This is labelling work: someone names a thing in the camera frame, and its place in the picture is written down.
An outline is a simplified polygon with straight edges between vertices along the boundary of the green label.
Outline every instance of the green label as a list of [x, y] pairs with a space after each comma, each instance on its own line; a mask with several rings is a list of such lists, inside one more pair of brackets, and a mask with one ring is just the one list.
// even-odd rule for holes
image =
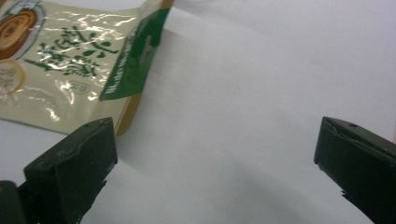
[[143, 19], [124, 43], [123, 51], [107, 80], [100, 100], [114, 100], [142, 92], [160, 45], [161, 32], [169, 8], [160, 9]]

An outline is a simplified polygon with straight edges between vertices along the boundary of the white background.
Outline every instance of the white background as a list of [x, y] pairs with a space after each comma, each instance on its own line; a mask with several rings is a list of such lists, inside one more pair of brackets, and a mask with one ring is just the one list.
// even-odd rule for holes
[[[120, 162], [82, 223], [372, 223], [313, 157], [323, 116], [392, 138], [395, 11], [392, 0], [177, 0]], [[62, 138], [0, 120], [0, 179], [21, 184]]]

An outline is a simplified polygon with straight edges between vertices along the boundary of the crinkled plastic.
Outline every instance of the crinkled plastic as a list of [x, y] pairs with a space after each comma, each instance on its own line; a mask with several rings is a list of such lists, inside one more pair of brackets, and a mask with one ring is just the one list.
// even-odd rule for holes
[[0, 9], [0, 118], [61, 133], [134, 116], [173, 0], [116, 12], [39, 0]]

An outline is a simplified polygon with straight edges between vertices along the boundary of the food package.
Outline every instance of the food package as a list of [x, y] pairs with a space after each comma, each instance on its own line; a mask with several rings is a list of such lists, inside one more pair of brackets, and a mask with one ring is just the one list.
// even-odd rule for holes
[[0, 118], [71, 133], [112, 117], [125, 133], [172, 2], [108, 12], [0, 0]]

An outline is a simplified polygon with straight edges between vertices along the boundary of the circular logo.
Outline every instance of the circular logo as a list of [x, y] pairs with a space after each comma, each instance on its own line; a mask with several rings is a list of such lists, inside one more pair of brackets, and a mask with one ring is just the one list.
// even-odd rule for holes
[[0, 97], [11, 94], [21, 88], [25, 73], [15, 60], [0, 61]]

